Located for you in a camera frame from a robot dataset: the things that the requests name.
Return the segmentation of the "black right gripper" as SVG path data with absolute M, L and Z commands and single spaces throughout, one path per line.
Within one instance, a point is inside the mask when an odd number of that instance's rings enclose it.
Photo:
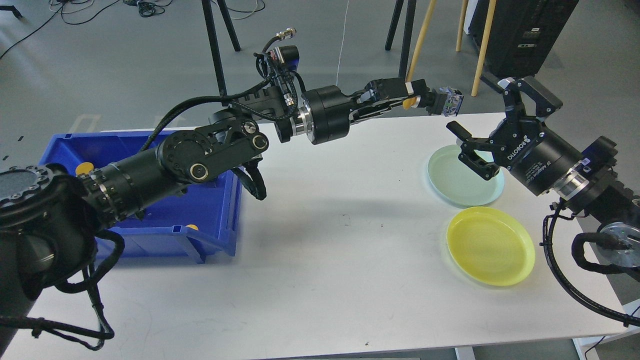
M 446 128 L 461 141 L 458 160 L 489 181 L 499 167 L 518 180 L 530 193 L 539 196 L 556 191 L 562 197 L 575 197 L 590 181 L 583 170 L 585 157 L 574 146 L 550 130 L 545 121 L 563 107 L 563 101 L 533 76 L 500 79 L 505 118 L 489 138 L 473 137 L 457 121 Z M 535 104 L 535 115 L 528 115 L 522 96 Z M 493 161 L 477 151 L 489 152 Z

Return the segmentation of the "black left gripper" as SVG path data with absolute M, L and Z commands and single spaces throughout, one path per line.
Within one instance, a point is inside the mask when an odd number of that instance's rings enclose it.
M 397 107 L 425 109 L 425 101 L 435 101 L 440 96 L 424 79 L 374 79 L 350 95 L 336 85 L 328 85 L 302 94 L 300 119 L 309 141 L 320 145 L 346 137 L 351 125 Z

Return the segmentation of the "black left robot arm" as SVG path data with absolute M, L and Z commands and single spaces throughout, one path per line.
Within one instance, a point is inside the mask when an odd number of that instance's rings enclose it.
M 319 145 L 345 137 L 352 125 L 398 106 L 448 113 L 452 89 L 425 80 L 375 79 L 350 95 L 336 85 L 306 89 L 297 73 L 288 28 L 255 54 L 262 82 L 234 95 L 197 96 L 172 108 L 140 150 L 117 162 L 72 175 L 61 164 L 1 171 L 1 351 L 18 330 L 49 333 L 97 351 L 114 330 L 105 318 L 98 283 L 125 250 L 112 227 L 151 205 L 231 171 L 254 198 L 266 198 L 258 164 L 269 139 L 258 120 L 274 123 L 278 139 L 305 134 Z M 91 330 L 29 317 L 44 289 L 86 292 L 98 321 Z

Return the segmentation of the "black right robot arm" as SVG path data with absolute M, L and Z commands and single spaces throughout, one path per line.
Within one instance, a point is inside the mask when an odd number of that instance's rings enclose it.
M 571 243 L 574 262 L 585 271 L 639 280 L 639 196 L 618 180 L 617 144 L 601 136 L 580 151 L 553 132 L 546 119 L 563 102 L 533 76 L 508 77 L 494 88 L 502 94 L 505 117 L 488 137 L 474 137 L 457 121 L 446 125 L 461 141 L 459 161 L 483 180 L 505 169 L 535 196 L 558 194 L 552 213 L 542 221 L 541 246 L 551 273 L 588 310 L 637 327 L 638 316 L 610 309 L 576 289 L 561 271 L 553 248 L 558 219 L 593 218 L 597 230 L 580 233 Z

